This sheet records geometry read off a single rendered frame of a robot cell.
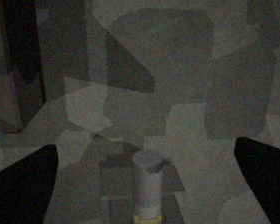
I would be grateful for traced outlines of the grey cylinder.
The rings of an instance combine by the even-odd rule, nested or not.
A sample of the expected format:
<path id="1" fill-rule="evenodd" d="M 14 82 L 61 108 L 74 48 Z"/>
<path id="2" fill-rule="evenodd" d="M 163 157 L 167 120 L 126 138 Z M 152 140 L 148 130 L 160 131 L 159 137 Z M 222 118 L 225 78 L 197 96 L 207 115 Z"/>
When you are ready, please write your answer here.
<path id="1" fill-rule="evenodd" d="M 141 150 L 132 156 L 133 223 L 161 224 L 162 154 Z"/>

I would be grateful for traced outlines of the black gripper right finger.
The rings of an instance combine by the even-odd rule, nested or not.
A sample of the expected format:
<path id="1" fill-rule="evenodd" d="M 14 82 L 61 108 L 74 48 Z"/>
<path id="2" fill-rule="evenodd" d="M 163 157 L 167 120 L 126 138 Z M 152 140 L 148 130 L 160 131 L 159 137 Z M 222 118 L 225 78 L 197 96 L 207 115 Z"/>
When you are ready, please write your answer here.
<path id="1" fill-rule="evenodd" d="M 237 137 L 234 157 L 270 224 L 280 224 L 280 149 Z"/>

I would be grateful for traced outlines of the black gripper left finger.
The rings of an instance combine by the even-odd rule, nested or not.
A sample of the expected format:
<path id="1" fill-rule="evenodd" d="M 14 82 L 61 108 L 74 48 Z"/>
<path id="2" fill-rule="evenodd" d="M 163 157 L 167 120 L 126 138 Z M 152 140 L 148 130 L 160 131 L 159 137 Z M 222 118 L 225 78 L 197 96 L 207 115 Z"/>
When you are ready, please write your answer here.
<path id="1" fill-rule="evenodd" d="M 0 171 L 0 224 L 43 224 L 58 167 L 55 144 Z"/>

